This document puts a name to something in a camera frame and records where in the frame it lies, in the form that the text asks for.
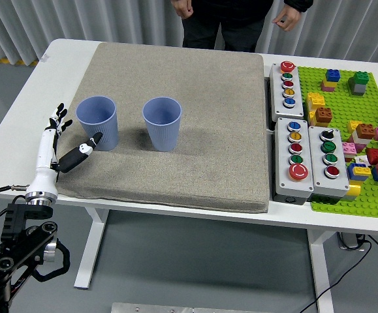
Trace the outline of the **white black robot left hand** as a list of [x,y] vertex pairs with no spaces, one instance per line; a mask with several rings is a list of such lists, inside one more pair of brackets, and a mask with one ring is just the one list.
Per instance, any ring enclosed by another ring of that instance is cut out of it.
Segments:
[[96,148],[102,138],[102,132],[95,133],[86,142],[69,151],[58,159],[56,157],[57,141],[62,132],[72,124],[72,120],[64,122],[67,109],[61,103],[49,118],[49,123],[42,133],[36,164],[35,178],[27,187],[26,201],[48,201],[57,199],[55,182],[59,172],[68,171],[81,164]]

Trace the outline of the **person's left hand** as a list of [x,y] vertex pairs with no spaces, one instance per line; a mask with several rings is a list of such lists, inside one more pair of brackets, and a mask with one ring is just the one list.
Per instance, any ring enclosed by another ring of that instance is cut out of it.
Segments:
[[283,31],[292,31],[300,21],[302,13],[295,8],[284,4],[280,13],[272,20]]

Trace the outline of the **person's right hand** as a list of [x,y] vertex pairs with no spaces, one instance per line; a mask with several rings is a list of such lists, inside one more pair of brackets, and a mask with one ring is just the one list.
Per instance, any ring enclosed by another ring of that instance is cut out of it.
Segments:
[[171,0],[170,2],[181,19],[185,20],[193,15],[192,0]]

